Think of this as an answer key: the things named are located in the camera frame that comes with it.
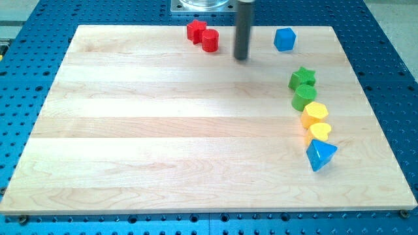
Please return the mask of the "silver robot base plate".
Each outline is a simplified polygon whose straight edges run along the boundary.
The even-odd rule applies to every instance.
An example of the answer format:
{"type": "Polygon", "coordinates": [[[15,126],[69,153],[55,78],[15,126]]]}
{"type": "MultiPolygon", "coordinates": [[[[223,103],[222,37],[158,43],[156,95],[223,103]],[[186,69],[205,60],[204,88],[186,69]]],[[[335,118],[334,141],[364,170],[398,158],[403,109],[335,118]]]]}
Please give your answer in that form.
{"type": "Polygon", "coordinates": [[[236,0],[170,0],[170,11],[187,12],[234,12],[236,0]]]}

